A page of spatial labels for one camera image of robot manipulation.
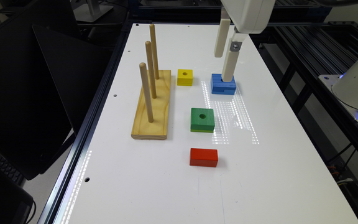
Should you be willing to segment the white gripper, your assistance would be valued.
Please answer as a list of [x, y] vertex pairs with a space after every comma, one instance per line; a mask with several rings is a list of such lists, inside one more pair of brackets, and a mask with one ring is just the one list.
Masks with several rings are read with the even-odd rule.
[[220, 20], [214, 56], [216, 58], [223, 56], [227, 34], [233, 21], [238, 32], [229, 39], [222, 71], [223, 82], [231, 82], [243, 41], [248, 37], [247, 34], [259, 34], [266, 28], [275, 0], [221, 0], [221, 2], [231, 19]]

